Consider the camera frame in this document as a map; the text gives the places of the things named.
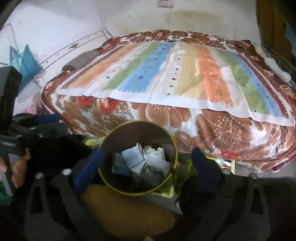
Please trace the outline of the person's left hand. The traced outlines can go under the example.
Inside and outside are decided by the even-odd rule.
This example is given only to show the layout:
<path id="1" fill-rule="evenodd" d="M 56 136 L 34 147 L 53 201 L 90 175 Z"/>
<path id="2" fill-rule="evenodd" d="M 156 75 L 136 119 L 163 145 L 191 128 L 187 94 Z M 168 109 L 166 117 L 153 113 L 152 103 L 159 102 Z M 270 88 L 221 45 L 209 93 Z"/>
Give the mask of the person's left hand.
<path id="1" fill-rule="evenodd" d="M 11 168 L 12 170 L 12 182 L 16 188 L 19 188 L 23 185 L 25 180 L 25 173 L 27 170 L 27 161 L 31 158 L 29 149 L 25 149 L 25 155 L 22 156 L 15 165 Z"/>

